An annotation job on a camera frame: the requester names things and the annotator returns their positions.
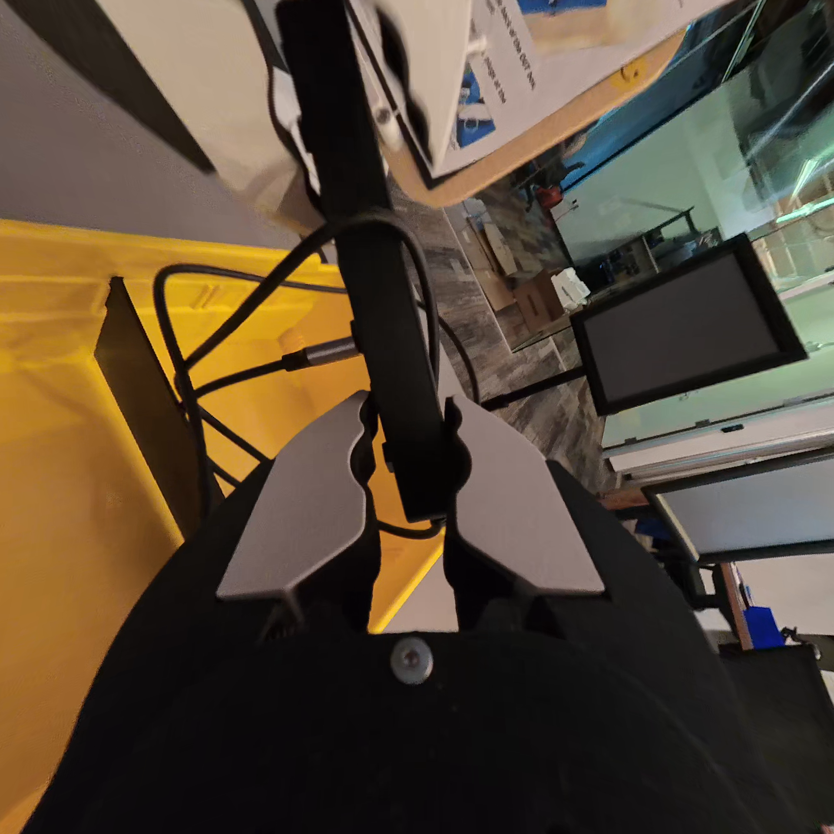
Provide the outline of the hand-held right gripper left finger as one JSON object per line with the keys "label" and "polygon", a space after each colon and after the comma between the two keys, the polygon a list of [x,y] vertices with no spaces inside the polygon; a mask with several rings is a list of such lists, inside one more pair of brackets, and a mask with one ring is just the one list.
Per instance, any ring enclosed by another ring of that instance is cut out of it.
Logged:
{"label": "hand-held right gripper left finger", "polygon": [[279,599],[301,621],[367,631],[381,536],[370,477],[378,415],[357,391],[277,454],[216,595]]}

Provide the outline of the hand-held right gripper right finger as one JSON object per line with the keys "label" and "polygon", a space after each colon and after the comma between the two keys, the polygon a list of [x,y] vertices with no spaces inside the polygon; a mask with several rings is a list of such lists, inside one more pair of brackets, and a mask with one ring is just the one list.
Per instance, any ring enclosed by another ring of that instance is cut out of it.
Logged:
{"label": "hand-held right gripper right finger", "polygon": [[605,583],[542,453],[459,395],[447,398],[444,417],[460,461],[443,548],[459,630],[490,618],[522,625],[538,600],[604,598]]}

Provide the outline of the black usb cable metal plugs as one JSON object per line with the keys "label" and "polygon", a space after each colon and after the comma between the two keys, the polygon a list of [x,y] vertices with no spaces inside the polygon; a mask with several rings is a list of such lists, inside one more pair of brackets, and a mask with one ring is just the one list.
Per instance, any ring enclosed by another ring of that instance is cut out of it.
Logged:
{"label": "black usb cable metal plugs", "polygon": [[[171,314],[166,296],[167,284],[170,278],[180,275],[205,275],[216,278],[242,280],[256,285],[245,301],[235,310],[231,322],[222,324],[218,331],[209,336],[206,342],[193,350],[190,356],[182,353],[178,338],[172,324]],[[311,347],[299,349],[284,355],[279,360],[227,374],[199,387],[193,385],[191,370],[207,358],[229,338],[252,315],[267,297],[276,289],[289,287],[291,289],[307,290],[324,295],[346,295],[344,288],[325,285],[311,285],[289,280],[291,272],[277,266],[269,275],[258,276],[239,270],[197,264],[167,265],[154,276],[152,280],[152,302],[164,347],[172,363],[174,390],[180,399],[180,407],[186,424],[193,439],[197,457],[197,484],[199,494],[199,517],[205,520],[212,513],[217,499],[215,475],[236,486],[237,482],[222,469],[218,468],[210,459],[203,423],[209,422],[218,427],[218,422],[208,414],[201,405],[203,397],[227,389],[235,384],[254,381],[275,373],[294,373],[299,370],[333,364],[352,359],[360,351],[352,337],[329,340]]]}

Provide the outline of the long black usb hub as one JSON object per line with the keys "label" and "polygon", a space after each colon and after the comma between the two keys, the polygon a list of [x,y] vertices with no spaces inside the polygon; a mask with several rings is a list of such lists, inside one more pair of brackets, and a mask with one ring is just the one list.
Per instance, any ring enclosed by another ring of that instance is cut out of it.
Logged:
{"label": "long black usb hub", "polygon": [[345,4],[278,2],[275,16],[404,514],[437,520],[459,455],[404,256],[414,236],[391,209]]}

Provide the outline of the yellow plastic bin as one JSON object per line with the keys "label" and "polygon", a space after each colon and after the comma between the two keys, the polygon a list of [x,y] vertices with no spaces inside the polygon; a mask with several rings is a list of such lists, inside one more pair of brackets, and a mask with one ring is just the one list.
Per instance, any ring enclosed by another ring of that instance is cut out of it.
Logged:
{"label": "yellow plastic bin", "polygon": [[[106,651],[182,544],[94,357],[111,277],[129,296],[169,382],[152,302],[162,267],[266,276],[278,248],[2,221],[2,832],[19,832],[60,761]],[[169,279],[184,355],[254,284]],[[345,295],[280,288],[193,370],[195,387],[349,334]],[[202,400],[274,456],[307,424],[369,387],[359,358],[277,373]]]}

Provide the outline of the black monitor stand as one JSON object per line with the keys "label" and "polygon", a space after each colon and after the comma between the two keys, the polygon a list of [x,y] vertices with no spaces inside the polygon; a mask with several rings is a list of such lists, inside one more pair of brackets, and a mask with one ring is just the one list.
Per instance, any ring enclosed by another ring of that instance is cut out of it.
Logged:
{"label": "black monitor stand", "polygon": [[484,400],[480,405],[484,410],[489,412],[502,410],[517,401],[528,399],[531,396],[544,393],[545,391],[554,390],[564,384],[580,380],[585,376],[585,369],[582,366],[578,366],[545,378],[544,380],[528,384],[516,391],[496,395],[488,400]]}

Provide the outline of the small white box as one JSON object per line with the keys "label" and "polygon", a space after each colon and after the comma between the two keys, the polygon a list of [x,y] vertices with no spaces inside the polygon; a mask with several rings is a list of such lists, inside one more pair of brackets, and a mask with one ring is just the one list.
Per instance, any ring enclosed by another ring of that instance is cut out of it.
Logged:
{"label": "small white box", "polygon": [[562,308],[568,313],[582,308],[590,297],[589,287],[578,277],[576,270],[572,267],[553,272],[550,282]]}

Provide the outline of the black flat monitor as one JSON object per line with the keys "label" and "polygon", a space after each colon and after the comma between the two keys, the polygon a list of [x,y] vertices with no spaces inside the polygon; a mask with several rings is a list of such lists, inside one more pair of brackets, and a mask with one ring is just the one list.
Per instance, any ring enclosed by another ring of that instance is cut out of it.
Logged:
{"label": "black flat monitor", "polygon": [[745,234],[571,316],[601,417],[808,359]]}

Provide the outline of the wooden document board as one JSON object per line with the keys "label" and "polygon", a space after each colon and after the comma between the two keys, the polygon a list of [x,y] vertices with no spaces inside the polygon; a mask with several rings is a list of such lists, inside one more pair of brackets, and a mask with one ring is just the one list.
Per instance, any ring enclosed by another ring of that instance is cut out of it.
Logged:
{"label": "wooden document board", "polygon": [[412,199],[432,207],[447,207],[473,196],[558,142],[570,139],[588,128],[592,122],[633,99],[660,77],[681,47],[685,32],[692,26],[691,24],[685,30],[670,36],[642,57],[615,71],[613,75],[480,161],[434,179],[430,171],[434,159],[433,152],[443,149],[450,134],[459,99],[466,99],[470,92],[470,89],[461,87],[461,75],[474,54],[481,52],[485,47],[482,38],[474,33],[473,3],[470,2],[465,15],[465,22],[469,25],[465,44],[454,49],[461,57],[456,57],[450,80],[443,83],[446,91],[441,95],[441,104],[437,106],[442,110],[440,129],[435,139],[430,139],[430,150],[426,152],[419,149],[415,134],[410,128],[405,127],[400,128],[399,147],[395,148],[387,140],[382,141],[383,155],[398,185]]}

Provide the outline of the white document stand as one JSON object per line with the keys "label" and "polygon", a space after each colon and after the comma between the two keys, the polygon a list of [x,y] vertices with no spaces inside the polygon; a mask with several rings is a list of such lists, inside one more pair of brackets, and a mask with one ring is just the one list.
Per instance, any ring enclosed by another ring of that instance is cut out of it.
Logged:
{"label": "white document stand", "polygon": [[236,198],[294,232],[391,210],[346,2],[99,2]]}

